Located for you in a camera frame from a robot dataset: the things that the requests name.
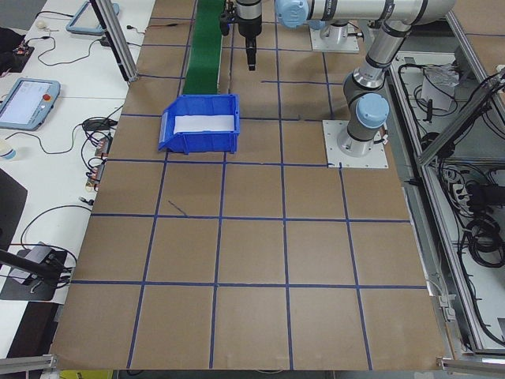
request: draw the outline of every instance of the metal bracket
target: metal bracket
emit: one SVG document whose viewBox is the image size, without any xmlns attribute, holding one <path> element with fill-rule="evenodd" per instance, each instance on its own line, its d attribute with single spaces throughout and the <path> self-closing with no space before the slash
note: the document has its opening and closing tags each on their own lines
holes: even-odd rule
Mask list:
<svg viewBox="0 0 505 379">
<path fill-rule="evenodd" d="M 347 120 L 324 120 L 324 143 L 326 145 L 326 157 L 329 167 L 350 167 L 350 168 L 388 168 L 386 152 L 382 143 L 372 146 L 372 150 L 361 158 L 348 156 L 337 143 L 337 136 L 340 131 L 347 127 Z M 381 139 L 377 132 L 376 141 Z"/>
<path fill-rule="evenodd" d="M 445 321 L 455 321 L 456 320 L 456 312 L 452 307 L 451 302 L 456 299 L 456 295 L 440 295 L 439 303 L 440 308 L 443 312 L 443 317 Z"/>
<path fill-rule="evenodd" d="M 449 373 L 471 373 L 491 377 L 503 377 L 505 375 L 505 365 L 502 363 L 439 358 L 439 366 Z"/>
<path fill-rule="evenodd" d="M 354 27 L 347 25 L 348 33 L 354 33 Z M 322 39 L 319 30 L 310 29 L 310 40 L 312 42 L 313 51 L 330 51 L 335 53 L 358 54 L 360 47 L 357 45 L 357 38 L 355 36 L 347 36 L 346 40 L 337 43 L 333 39 Z"/>
<path fill-rule="evenodd" d="M 56 362 L 55 355 L 0 359 L 0 374 L 52 369 L 56 367 Z"/>
<path fill-rule="evenodd" d="M 135 60 L 129 50 L 125 34 L 121 29 L 112 2 L 110 0 L 90 0 L 90 3 L 110 43 L 112 53 L 114 54 L 123 79 L 127 82 L 138 80 L 139 74 L 137 66 L 135 65 Z"/>
<path fill-rule="evenodd" d="M 469 125 L 467 125 L 466 128 L 464 128 L 462 125 L 465 125 L 468 119 L 480 106 L 480 103 L 486 99 L 486 97 L 488 97 L 488 91 L 492 88 L 497 80 L 499 80 L 499 78 L 492 78 L 488 81 L 488 83 L 486 83 L 475 92 L 474 97 L 466 104 L 464 108 L 460 110 L 458 116 L 417 157 L 417 162 L 420 166 L 426 166 L 430 164 L 435 159 L 441 148 L 443 148 L 447 143 L 454 141 L 458 135 L 461 135 L 461 133 L 464 133 L 465 130 L 468 129 Z"/>
</svg>

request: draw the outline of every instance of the cardboard surface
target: cardboard surface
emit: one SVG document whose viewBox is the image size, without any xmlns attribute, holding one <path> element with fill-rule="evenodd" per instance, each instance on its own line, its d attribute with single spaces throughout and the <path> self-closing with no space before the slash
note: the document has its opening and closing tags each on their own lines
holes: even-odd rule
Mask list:
<svg viewBox="0 0 505 379">
<path fill-rule="evenodd" d="M 465 33 L 484 35 L 505 35 L 503 15 L 505 2 L 502 0 L 458 0 L 454 6 Z"/>
<path fill-rule="evenodd" d="M 479 61 L 488 75 L 496 73 L 498 65 L 505 65 L 505 36 L 467 36 Z"/>
<path fill-rule="evenodd" d="M 278 50 L 260 48 L 256 72 L 237 31 L 225 39 L 237 153 L 184 155 L 157 140 L 195 3 L 157 1 L 153 17 L 169 18 L 150 24 L 178 25 L 146 32 L 152 77 L 131 84 L 119 121 L 52 347 L 62 368 L 435 368 L 443 345 L 391 152 L 388 170 L 326 167 L 320 120 L 348 119 L 339 83 L 361 60 L 312 53 L 305 27 L 272 22 L 273 3 L 258 46 Z"/>
</svg>

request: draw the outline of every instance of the green conveyor belt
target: green conveyor belt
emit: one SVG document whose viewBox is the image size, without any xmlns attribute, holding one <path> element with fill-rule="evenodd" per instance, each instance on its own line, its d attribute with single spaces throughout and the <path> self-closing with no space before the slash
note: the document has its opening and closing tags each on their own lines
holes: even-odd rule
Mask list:
<svg viewBox="0 0 505 379">
<path fill-rule="evenodd" d="M 191 54 L 186 71 L 184 95 L 218 93 L 222 36 L 219 14 L 223 0 L 198 0 Z"/>
</svg>

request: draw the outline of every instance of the robotic arm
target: robotic arm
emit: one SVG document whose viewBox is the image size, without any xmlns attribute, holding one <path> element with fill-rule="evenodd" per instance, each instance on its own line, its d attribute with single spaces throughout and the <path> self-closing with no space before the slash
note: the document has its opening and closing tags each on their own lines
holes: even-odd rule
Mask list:
<svg viewBox="0 0 505 379">
<path fill-rule="evenodd" d="M 238 32 L 245 37 L 245 53 L 249 71 L 256 69 L 256 37 L 261 33 L 261 0 L 237 0 L 237 4 L 225 2 L 220 18 L 221 32 L 227 36 L 229 24 L 238 24 Z"/>
<path fill-rule="evenodd" d="M 383 21 L 365 62 L 353 72 L 361 87 L 377 89 L 412 25 L 436 21 L 455 3 L 455 0 L 277 0 L 275 13 L 288 28 L 296 28 L 308 20 Z"/>
<path fill-rule="evenodd" d="M 415 24 L 427 24 L 445 16 L 456 0 L 275 0 L 275 15 L 288 28 L 306 21 L 324 21 L 346 30 L 347 20 L 378 20 L 382 27 L 370 47 L 365 61 L 344 83 L 344 94 L 351 112 L 346 130 L 339 135 L 339 147 L 350 156 L 368 153 L 376 131 L 389 114 L 387 101 L 374 93 L 384 83 L 389 69 L 410 29 Z M 249 69 L 256 65 L 256 37 L 261 33 L 261 1 L 228 2 L 221 25 L 238 24 L 245 37 Z"/>
</svg>

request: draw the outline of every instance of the desk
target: desk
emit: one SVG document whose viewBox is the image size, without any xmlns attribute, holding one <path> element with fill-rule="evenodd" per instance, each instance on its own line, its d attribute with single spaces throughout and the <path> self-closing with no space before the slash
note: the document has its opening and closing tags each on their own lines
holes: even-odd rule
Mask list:
<svg viewBox="0 0 505 379">
<path fill-rule="evenodd" d="M 195 5 L 158 0 L 153 15 L 194 20 Z M 355 56 L 288 48 L 292 31 L 267 22 L 251 73 L 231 32 L 219 87 L 240 96 L 237 153 L 159 154 L 157 116 L 189 53 L 181 26 L 146 34 L 172 46 L 143 47 L 139 70 L 178 66 L 130 86 L 51 347 L 58 367 L 434 369 L 443 345 L 391 151 L 387 170 L 330 169 L 314 121 L 348 117 Z"/>
<path fill-rule="evenodd" d="M 141 43 L 143 35 L 134 30 L 127 30 L 126 25 L 131 24 L 143 30 L 147 25 L 154 0 L 138 2 L 135 0 L 117 0 L 121 7 L 119 20 L 125 30 L 126 39 L 132 43 Z M 62 13 L 75 13 L 81 0 L 48 0 L 43 10 L 53 10 Z M 95 39 L 91 36 L 71 35 L 65 30 L 68 18 L 43 14 L 39 17 L 47 22 L 56 39 L 57 48 L 48 53 L 44 58 L 47 62 L 71 60 L 88 51 L 90 42 Z M 27 34 L 27 39 L 46 36 L 47 32 L 40 31 L 32 26 Z M 32 41 L 36 49 L 22 73 L 11 73 L 0 79 L 0 96 L 6 94 L 18 77 L 33 77 L 59 81 L 62 91 L 54 109 L 49 113 L 46 121 L 35 132 L 31 132 L 43 141 L 44 147 L 49 151 L 61 151 L 71 144 L 72 129 L 86 118 L 107 116 L 123 103 L 128 90 L 123 81 L 119 68 L 114 60 L 110 48 L 102 47 L 96 43 L 92 48 L 89 58 L 71 65 L 46 67 L 37 61 L 37 55 L 52 46 L 50 40 Z M 138 47 L 132 47 L 133 57 L 138 58 Z M 0 137 L 14 133 L 14 130 L 0 129 Z M 80 158 L 80 147 L 85 141 L 82 129 L 76 131 L 74 149 L 64 155 L 45 155 L 38 146 L 35 138 L 15 136 L 9 140 L 16 149 L 17 156 L 14 161 L 0 162 L 0 168 L 20 182 L 28 189 L 28 199 L 24 208 L 17 233 L 13 243 L 19 242 L 20 234 L 26 225 L 42 211 L 59 205 L 82 205 L 77 198 L 94 198 L 95 193 L 85 189 L 85 169 Z M 91 157 L 94 148 L 88 144 L 84 155 Z M 45 243 L 65 247 L 78 256 L 84 231 L 88 224 L 89 213 L 83 209 L 67 208 L 51 212 L 43 216 L 43 220 L 30 228 L 27 243 Z M 19 247 L 13 246 L 9 251 L 16 252 Z M 71 257 L 67 258 L 67 265 L 73 265 Z M 0 273 L 6 275 L 8 268 L 3 267 Z M 57 290 L 53 301 L 63 303 L 67 288 Z M 26 308 L 26 302 L 0 301 L 0 358 L 5 358 L 13 341 L 21 317 Z"/>
</svg>

